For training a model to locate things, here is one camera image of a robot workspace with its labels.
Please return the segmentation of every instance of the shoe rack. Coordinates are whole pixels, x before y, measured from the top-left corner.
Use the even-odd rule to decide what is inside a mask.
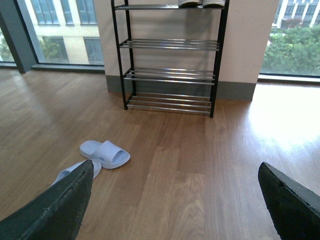
[[[224,46],[226,24],[228,17],[229,0],[225,6],[203,7],[197,5],[195,9],[206,11],[221,11],[218,38],[208,40],[196,39],[141,39],[132,38],[130,11],[185,11],[188,8],[179,8],[177,4],[129,4],[128,0],[119,1],[124,4],[115,5],[111,0],[112,17],[114,24],[115,41],[118,56],[119,75],[121,81],[124,109],[140,109],[150,111],[168,111],[214,116],[216,95],[219,82],[219,73]],[[120,42],[116,13],[124,12],[127,27],[127,39]],[[129,50],[130,68],[123,70],[122,49]],[[215,51],[213,71],[172,69],[172,68],[145,68],[135,67],[134,49],[170,49],[172,51]],[[126,93],[125,81],[132,83],[132,93]],[[159,83],[207,86],[210,93],[207,96],[159,94],[155,92],[137,91],[137,82],[152,82],[154,88]]]

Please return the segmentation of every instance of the shoe sole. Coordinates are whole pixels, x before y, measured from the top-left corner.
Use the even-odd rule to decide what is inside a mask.
[[[207,0],[202,1],[204,8],[213,8],[213,7],[224,7],[225,1],[223,0]]]
[[[179,8],[191,8],[195,7],[200,3],[199,0],[179,0]]]

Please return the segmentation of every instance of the gray baseboard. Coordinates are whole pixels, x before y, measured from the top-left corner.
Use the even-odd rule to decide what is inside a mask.
[[[120,93],[121,84],[119,76],[106,76],[108,92]],[[130,81],[124,83],[126,92],[132,92]],[[244,100],[252,101],[256,84],[247,82],[220,81],[217,90],[217,99]],[[210,86],[203,85],[182,85],[179,83],[155,83],[155,82],[137,82],[137,92],[157,93],[157,94],[178,94],[189,96],[209,96]]]

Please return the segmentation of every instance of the metal shelf bar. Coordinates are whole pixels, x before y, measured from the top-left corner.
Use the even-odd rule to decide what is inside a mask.
[[[157,45],[135,45],[121,44],[122,49],[173,49],[173,50],[202,50],[202,51],[219,51],[219,48],[209,47],[178,47],[178,46],[157,46]]]
[[[218,51],[217,41],[183,40],[183,39],[127,39],[120,44],[121,48],[153,48],[153,49],[188,49]]]
[[[120,5],[116,6],[115,10],[186,10],[186,9],[203,9],[202,5],[197,5],[196,7],[178,7],[177,4],[132,4],[132,5]],[[206,7],[208,9],[222,10],[224,7]]]
[[[204,71],[204,70],[189,70],[189,69],[178,69],[178,68],[146,68],[146,67],[135,67],[135,70],[155,70],[155,71],[177,71],[177,72],[191,72],[191,73],[210,73],[212,75],[212,71]]]
[[[206,78],[195,78],[195,77],[188,77],[188,76],[159,76],[159,75],[142,75],[140,74],[127,74],[124,76],[126,77],[132,77],[132,78],[146,78],[146,79],[153,79],[153,78],[160,78],[160,79],[168,79],[168,80],[175,80],[175,79],[181,79],[181,80],[192,80],[192,81],[212,81],[212,77],[210,79]]]
[[[157,96],[166,96],[166,97],[179,97],[179,98],[193,98],[193,99],[208,99],[209,103],[209,97],[207,96],[192,96],[192,95],[180,95],[180,94],[167,94],[167,93],[155,93],[155,92],[137,92],[137,94],[143,94],[143,95],[157,95]]]
[[[199,39],[147,39],[147,38],[134,38],[128,41],[140,42],[175,42],[175,43],[218,43],[217,40],[199,40]]]
[[[214,77],[212,72],[210,72],[210,74],[199,74],[199,73],[189,73],[189,72],[179,72],[179,71],[177,71],[177,72],[174,72],[174,71],[161,71],[161,70],[159,70],[159,71],[156,71],[156,70],[154,70],[154,71],[147,71],[147,70],[146,71],[140,71],[138,69],[135,69],[135,70],[130,70],[130,73],[132,73],[133,75],[135,73],[138,73],[138,74],[141,73],[141,74],[168,74],[168,75],[173,74],[173,75],[186,75],[186,76],[200,76],[200,77],[211,78],[210,80],[212,80],[212,77]]]
[[[164,79],[155,79],[155,78],[131,78],[131,77],[124,77],[124,80],[131,80],[131,81],[141,81],[141,82],[157,82],[157,83],[177,83],[177,84],[195,84],[195,85],[209,85],[213,86],[215,83],[213,82],[198,82],[198,81],[178,81],[178,80],[164,80]]]
[[[130,101],[130,103],[158,104],[158,105],[168,105],[168,106],[176,106],[176,107],[192,107],[192,108],[211,109],[211,106],[179,104],[179,103],[161,102],[161,101],[143,101],[143,100],[135,100],[135,99],[132,99]]]
[[[156,110],[164,110],[164,111],[175,111],[175,112],[188,112],[194,114],[206,114],[209,115],[209,111],[200,111],[200,110],[189,110],[189,109],[179,109],[179,108],[171,108],[171,107],[161,107],[161,106],[146,106],[146,105],[135,105],[135,104],[128,104],[129,108],[136,108],[136,109],[156,109]]]
[[[167,97],[153,97],[153,96],[132,96],[132,99],[150,99],[150,100],[164,100],[164,101],[175,101],[175,102],[189,102],[189,103],[199,103],[199,104],[210,104],[209,101],[201,101],[201,100],[190,100],[190,99],[178,99],[178,98],[167,98]]]

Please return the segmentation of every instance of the greenery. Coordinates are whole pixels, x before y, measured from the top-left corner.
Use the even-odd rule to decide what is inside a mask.
[[[53,42],[50,37],[39,40],[43,56],[47,63],[59,63],[60,52],[59,44]]]
[[[3,33],[0,31],[0,60],[4,62],[14,62],[14,58],[10,52],[8,44],[4,38]]]
[[[273,30],[261,72],[320,76],[320,25]]]

